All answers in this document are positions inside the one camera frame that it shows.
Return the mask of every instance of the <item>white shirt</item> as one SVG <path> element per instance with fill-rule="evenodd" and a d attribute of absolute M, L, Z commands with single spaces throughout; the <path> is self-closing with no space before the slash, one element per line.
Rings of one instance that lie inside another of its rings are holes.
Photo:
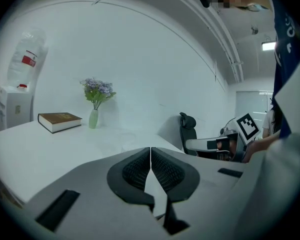
<path fill-rule="evenodd" d="M 274 134 L 274 130 L 275 130 L 275 124 L 273 123 L 273 121 L 274 121 L 274 111 L 271 109 L 266 113 L 262 125 L 262 128 L 269 130 L 270 136 Z"/>

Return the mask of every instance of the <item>water bottle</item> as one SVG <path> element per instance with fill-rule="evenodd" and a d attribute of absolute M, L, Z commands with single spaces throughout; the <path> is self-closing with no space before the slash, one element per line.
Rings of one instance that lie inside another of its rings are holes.
<path fill-rule="evenodd" d="M 30 83 L 36 64 L 42 56 L 45 41 L 46 34 L 39 28 L 32 28 L 22 34 L 7 71 L 9 86 L 18 87 L 20 84 Z"/>

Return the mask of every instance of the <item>green glass vase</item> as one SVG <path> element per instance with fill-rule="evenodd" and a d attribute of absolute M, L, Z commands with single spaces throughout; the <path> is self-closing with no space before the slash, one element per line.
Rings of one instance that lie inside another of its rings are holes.
<path fill-rule="evenodd" d="M 92 109 L 89 117 L 89 128 L 95 129 L 98 123 L 99 111 L 97 109 Z"/>

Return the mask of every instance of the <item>ceiling light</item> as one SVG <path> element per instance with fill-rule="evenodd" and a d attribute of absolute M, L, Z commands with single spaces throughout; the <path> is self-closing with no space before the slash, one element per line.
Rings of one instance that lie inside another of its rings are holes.
<path fill-rule="evenodd" d="M 274 50 L 275 46 L 276 46 L 276 42 L 275 41 L 263 42 L 262 43 L 262 50 L 263 51 Z"/>

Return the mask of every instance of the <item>black slot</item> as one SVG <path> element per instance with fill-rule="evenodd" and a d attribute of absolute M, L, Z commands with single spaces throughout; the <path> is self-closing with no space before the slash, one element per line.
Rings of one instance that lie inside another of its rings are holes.
<path fill-rule="evenodd" d="M 243 174 L 243 172 L 241 172 L 241 171 L 230 170 L 230 169 L 226 169 L 226 168 L 219 169 L 218 173 L 233 176 L 233 177 L 236 177 L 236 178 L 240 178 Z"/>
<path fill-rule="evenodd" d="M 80 194 L 65 190 L 37 219 L 36 222 L 46 229 L 54 231 L 70 210 Z"/>

